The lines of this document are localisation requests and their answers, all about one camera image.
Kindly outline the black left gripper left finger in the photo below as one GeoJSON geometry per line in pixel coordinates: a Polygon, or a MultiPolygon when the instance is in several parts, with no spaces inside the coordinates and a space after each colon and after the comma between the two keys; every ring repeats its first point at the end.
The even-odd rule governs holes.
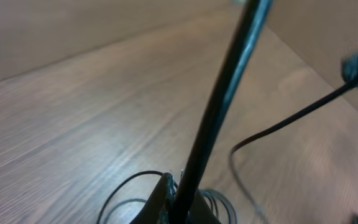
{"type": "Polygon", "coordinates": [[[163,173],[144,207],[131,224],[169,224],[169,212],[175,197],[175,182],[170,173],[163,173]]]}

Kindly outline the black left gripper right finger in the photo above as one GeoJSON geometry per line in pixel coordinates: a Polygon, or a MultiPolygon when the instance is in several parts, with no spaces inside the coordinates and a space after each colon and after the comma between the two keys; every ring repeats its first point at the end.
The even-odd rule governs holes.
{"type": "Polygon", "coordinates": [[[194,200],[186,218],[186,224],[221,224],[205,202],[200,190],[195,193],[194,200]]]}

